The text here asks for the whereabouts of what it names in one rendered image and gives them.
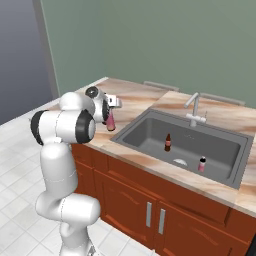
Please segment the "large pink bottle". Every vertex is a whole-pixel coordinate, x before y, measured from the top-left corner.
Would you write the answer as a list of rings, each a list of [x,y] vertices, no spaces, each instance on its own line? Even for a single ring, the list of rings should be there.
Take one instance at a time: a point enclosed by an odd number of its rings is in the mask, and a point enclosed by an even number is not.
[[[109,113],[108,119],[106,121],[106,126],[108,131],[115,130],[115,121],[114,121],[114,116],[112,112]]]

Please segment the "silver sink tap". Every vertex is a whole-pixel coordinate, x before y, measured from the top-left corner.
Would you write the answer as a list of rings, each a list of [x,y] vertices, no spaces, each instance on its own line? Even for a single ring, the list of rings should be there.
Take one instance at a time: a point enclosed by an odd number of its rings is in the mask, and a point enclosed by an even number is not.
[[[193,112],[191,114],[186,114],[186,117],[190,120],[191,127],[195,127],[198,122],[205,123],[207,121],[205,117],[198,116],[199,98],[200,94],[196,92],[184,104],[184,107],[188,108],[191,103],[194,103]]]

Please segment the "grey kitchen sink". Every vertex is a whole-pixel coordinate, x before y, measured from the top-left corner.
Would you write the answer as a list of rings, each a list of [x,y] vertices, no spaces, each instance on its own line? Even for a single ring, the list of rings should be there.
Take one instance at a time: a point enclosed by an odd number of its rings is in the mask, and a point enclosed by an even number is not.
[[[165,151],[170,133],[171,149]],[[112,140],[231,188],[240,187],[253,137],[207,124],[190,126],[186,118],[148,109]],[[199,160],[206,157],[204,172]]]

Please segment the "brown panel under sink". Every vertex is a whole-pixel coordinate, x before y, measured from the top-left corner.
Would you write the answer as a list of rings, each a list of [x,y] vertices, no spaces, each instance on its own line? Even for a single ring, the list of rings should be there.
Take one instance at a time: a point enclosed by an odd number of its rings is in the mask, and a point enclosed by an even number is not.
[[[179,208],[225,225],[229,207],[119,159],[108,158],[108,173]]]

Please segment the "brown cupboard end panel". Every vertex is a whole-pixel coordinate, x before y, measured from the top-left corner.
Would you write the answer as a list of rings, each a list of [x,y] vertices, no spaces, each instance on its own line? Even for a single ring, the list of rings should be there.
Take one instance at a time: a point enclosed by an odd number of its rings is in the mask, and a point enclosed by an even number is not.
[[[77,193],[96,196],[91,150],[81,144],[72,145],[72,154],[78,173]]]

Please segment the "brown cupboard door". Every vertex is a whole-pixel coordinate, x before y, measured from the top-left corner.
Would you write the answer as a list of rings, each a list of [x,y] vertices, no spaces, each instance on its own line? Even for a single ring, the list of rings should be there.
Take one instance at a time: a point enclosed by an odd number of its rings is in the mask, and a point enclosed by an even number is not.
[[[154,246],[156,199],[99,171],[95,172],[101,218],[148,248]],[[146,205],[152,203],[151,227],[146,226]]]
[[[166,210],[163,235],[158,233],[161,208]],[[250,245],[163,202],[157,204],[157,221],[155,250],[160,256],[245,256]]]

